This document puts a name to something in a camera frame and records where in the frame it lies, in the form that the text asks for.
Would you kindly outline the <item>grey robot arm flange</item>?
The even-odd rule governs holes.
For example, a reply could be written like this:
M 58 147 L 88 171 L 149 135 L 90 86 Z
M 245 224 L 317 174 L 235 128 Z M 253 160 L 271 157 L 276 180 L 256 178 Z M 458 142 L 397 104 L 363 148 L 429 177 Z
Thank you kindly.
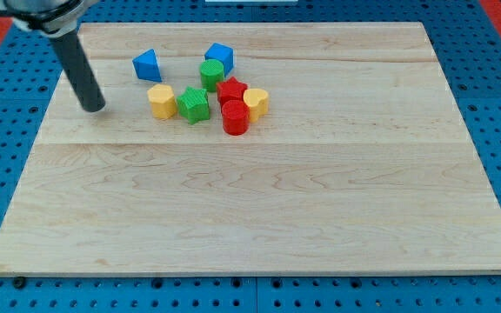
M 13 23 L 25 32 L 49 38 L 73 31 L 78 20 L 99 0 L 3 0 Z

